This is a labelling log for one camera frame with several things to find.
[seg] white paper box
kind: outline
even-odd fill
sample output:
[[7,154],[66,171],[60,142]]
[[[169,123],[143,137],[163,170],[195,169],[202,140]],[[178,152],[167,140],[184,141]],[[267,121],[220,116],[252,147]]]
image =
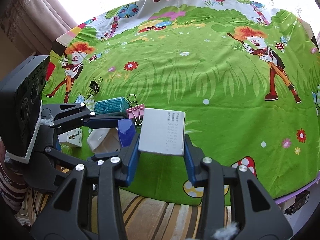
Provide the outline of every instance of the white paper box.
[[69,132],[58,135],[59,143],[69,147],[77,148],[82,146],[82,129],[76,128]]
[[186,113],[145,108],[139,151],[182,156]]
[[87,143],[92,152],[96,154],[120,151],[118,129],[93,129]]

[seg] pink flower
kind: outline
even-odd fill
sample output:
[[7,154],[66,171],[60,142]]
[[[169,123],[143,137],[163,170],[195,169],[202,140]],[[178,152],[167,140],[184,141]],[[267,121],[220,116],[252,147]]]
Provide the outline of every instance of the pink flower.
[[283,148],[289,148],[290,145],[291,145],[291,141],[290,141],[289,138],[284,139],[284,140],[282,141],[282,147],[283,147]]
[[312,48],[312,49],[310,50],[310,53],[311,53],[311,54],[315,54],[317,51],[318,51],[318,49],[317,49],[316,47],[314,47],[314,48]]
[[115,70],[116,70],[116,67],[114,67],[114,66],[113,66],[113,67],[110,67],[110,68],[108,69],[109,72],[113,72],[113,71],[115,71]]

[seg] striped rug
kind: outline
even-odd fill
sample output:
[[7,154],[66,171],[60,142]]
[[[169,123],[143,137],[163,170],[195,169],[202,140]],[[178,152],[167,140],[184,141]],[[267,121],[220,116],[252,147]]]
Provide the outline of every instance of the striped rug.
[[[50,199],[34,191],[38,213]],[[195,238],[201,206],[188,206],[145,198],[120,189],[120,200],[128,240],[183,240]],[[32,190],[26,194],[26,210],[30,222],[36,220]],[[231,223],[231,208],[225,207],[225,226]],[[92,199],[92,232],[98,232],[97,197]]]

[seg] red mushroom with white spots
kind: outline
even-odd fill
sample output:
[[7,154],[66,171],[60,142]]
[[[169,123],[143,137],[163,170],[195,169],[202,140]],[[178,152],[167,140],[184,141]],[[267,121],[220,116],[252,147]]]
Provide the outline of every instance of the red mushroom with white spots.
[[276,49],[281,50],[282,53],[284,53],[284,44],[283,43],[277,43]]
[[241,160],[237,161],[236,163],[232,164],[231,167],[232,167],[232,168],[236,168],[236,167],[238,167],[239,165],[245,165],[245,166],[247,166],[248,169],[252,172],[252,174],[257,177],[256,167],[255,167],[255,165],[254,165],[254,160],[253,160],[251,157],[246,156],[246,157],[244,157],[243,159],[241,159]]

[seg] cotton ball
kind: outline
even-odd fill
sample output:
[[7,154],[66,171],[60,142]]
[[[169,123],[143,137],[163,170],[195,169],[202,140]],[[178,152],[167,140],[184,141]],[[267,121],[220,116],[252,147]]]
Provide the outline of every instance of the cotton ball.
[[235,234],[238,233],[238,228],[236,223],[231,223],[225,228],[218,229],[213,237],[217,240],[230,240]]
[[53,122],[53,120],[54,120],[54,117],[51,115],[50,116],[50,118],[49,119],[41,119],[40,120],[40,125],[54,125],[54,122]]

